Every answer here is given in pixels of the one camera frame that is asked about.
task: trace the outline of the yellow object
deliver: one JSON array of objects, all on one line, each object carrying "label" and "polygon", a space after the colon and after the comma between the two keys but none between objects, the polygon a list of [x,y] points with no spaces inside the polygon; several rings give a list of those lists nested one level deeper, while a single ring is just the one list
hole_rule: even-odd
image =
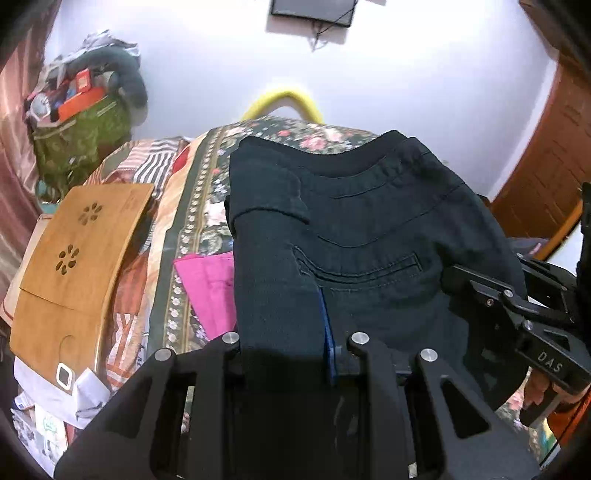
[{"label": "yellow object", "polygon": [[242,117],[242,120],[252,120],[259,118],[270,105],[283,98],[290,98],[302,110],[304,119],[317,124],[323,124],[322,114],[316,107],[312,99],[304,92],[294,88],[281,88],[272,90],[263,94],[256,102],[254,102],[248,111]]}]

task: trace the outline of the pile of clothes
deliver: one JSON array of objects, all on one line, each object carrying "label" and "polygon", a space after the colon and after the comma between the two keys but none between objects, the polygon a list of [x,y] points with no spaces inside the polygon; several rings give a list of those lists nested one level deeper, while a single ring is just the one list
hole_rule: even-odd
[{"label": "pile of clothes", "polygon": [[24,105],[41,201],[58,203],[83,184],[131,139],[131,126],[145,119],[147,103],[138,45],[109,30],[88,35],[76,52],[46,65]]},{"label": "pile of clothes", "polygon": [[108,93],[120,95],[131,108],[145,107],[139,58],[137,43],[114,38],[109,30],[88,35],[80,49],[43,67],[25,101],[27,118],[34,128],[54,127]]}]

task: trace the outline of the orange sleeve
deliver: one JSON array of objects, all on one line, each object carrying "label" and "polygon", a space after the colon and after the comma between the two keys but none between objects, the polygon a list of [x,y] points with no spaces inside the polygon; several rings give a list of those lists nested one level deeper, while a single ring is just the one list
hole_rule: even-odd
[{"label": "orange sleeve", "polygon": [[[589,407],[589,403],[591,402],[591,395],[586,395],[585,398],[582,400],[584,402],[583,406],[579,409],[580,403],[576,403],[573,405],[569,411],[566,412],[553,412],[548,416],[548,427],[554,433],[554,436],[559,439],[561,435],[564,435],[560,440],[560,444],[562,446],[566,445],[570,438],[573,435],[573,432],[576,430],[577,425],[581,421],[583,414]],[[569,425],[569,422],[576,415],[576,418],[571,423],[568,431],[565,432],[565,429]]]}]

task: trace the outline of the wooden board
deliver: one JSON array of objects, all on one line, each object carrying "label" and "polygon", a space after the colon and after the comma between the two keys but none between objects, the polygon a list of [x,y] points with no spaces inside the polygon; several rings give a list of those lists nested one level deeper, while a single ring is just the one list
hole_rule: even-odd
[{"label": "wooden board", "polygon": [[98,372],[111,294],[153,185],[73,188],[45,229],[21,282],[10,348],[56,381],[59,363],[77,377]]}]

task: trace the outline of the striped fabric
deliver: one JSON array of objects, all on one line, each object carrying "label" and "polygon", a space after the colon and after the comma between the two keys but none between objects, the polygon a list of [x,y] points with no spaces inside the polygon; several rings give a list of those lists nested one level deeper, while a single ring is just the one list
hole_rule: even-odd
[{"label": "striped fabric", "polygon": [[152,183],[147,214],[136,229],[121,267],[113,297],[110,334],[105,340],[107,380],[117,390],[137,367],[145,318],[138,315],[144,297],[154,218],[177,155],[187,145],[180,138],[127,142],[103,160],[86,181]]}]

